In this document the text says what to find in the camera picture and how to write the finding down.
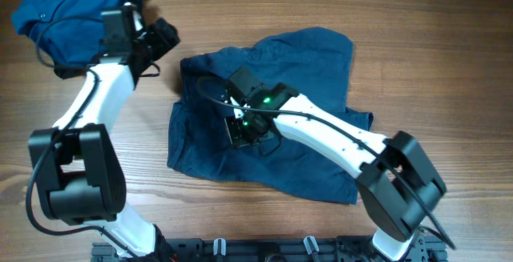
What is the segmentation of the dark navy blue shorts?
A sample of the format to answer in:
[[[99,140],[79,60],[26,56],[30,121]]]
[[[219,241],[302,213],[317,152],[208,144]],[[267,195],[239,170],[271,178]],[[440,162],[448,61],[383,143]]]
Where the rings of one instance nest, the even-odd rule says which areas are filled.
[[[331,115],[369,130],[373,114],[346,106],[352,57],[353,43],[345,35],[313,27],[182,59],[183,89],[170,117],[167,166],[196,178],[261,183],[307,200],[355,204],[353,178],[304,144],[270,139],[232,148],[224,128],[232,109],[207,100],[196,87],[200,76],[227,79],[247,67],[266,85],[291,86]]]

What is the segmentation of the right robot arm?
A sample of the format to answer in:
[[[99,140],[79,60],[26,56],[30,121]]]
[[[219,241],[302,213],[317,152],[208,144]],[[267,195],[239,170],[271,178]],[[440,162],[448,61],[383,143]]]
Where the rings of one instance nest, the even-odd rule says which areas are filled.
[[[233,107],[253,138],[272,131],[314,149],[349,174],[357,184],[377,231],[372,248],[399,261],[408,252],[425,218],[446,193],[446,185],[418,141],[404,131],[388,138],[355,127],[316,106],[283,83],[273,89],[226,85],[224,105]]]

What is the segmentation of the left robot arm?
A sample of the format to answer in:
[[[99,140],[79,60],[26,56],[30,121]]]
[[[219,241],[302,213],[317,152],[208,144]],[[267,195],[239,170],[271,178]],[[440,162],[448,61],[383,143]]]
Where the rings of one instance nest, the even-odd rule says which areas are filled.
[[[105,29],[88,64],[54,63],[65,75],[86,82],[53,127],[34,131],[28,142],[33,171],[26,216],[49,236],[99,233],[126,261],[175,261],[175,249],[160,229],[126,201],[123,170],[109,132],[122,105],[147,68],[179,41],[177,29],[159,18],[138,26],[133,17],[101,18]]]

